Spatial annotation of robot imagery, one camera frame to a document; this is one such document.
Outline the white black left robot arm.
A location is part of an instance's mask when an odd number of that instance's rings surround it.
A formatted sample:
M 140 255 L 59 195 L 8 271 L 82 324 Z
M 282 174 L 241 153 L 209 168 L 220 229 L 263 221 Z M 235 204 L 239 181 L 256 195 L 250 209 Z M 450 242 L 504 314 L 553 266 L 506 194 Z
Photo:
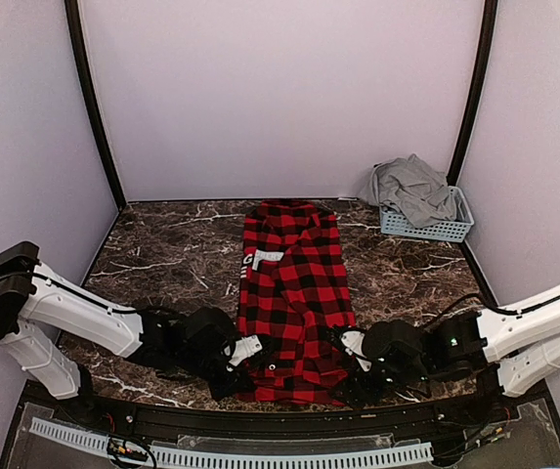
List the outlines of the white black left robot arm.
M 89 340 L 124 360 L 163 374 L 182 369 L 207 382 L 214 400 L 253 390 L 246 361 L 265 350 L 242 336 L 218 308 L 190 315 L 112 303 L 56 274 L 22 241 L 0 253 L 0 347 L 40 381 L 84 426 L 105 417 L 91 378 L 42 331 L 44 324 Z

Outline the red black plaid shirt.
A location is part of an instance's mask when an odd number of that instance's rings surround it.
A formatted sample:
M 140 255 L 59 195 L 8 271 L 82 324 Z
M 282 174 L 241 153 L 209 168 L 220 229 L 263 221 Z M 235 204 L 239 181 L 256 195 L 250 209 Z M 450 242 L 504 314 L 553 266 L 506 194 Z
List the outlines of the red black plaid shirt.
M 305 200 L 264 200 L 244 220 L 237 328 L 270 340 L 246 368 L 246 402 L 333 405 L 347 375 L 328 337 L 356 324 L 335 215 Z

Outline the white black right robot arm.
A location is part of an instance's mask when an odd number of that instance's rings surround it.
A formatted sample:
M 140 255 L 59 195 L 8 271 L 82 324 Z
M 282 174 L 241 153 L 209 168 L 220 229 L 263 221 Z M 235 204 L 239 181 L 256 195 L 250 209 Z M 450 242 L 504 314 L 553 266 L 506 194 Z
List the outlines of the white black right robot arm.
M 422 326 L 380 321 L 368 329 L 336 326 L 331 336 L 351 360 L 333 390 L 338 401 L 361 408 L 417 382 L 473 376 L 478 393 L 465 414 L 485 424 L 501 411 L 503 396 L 521 397 L 560 369 L 560 284 L 501 308 L 443 312 Z

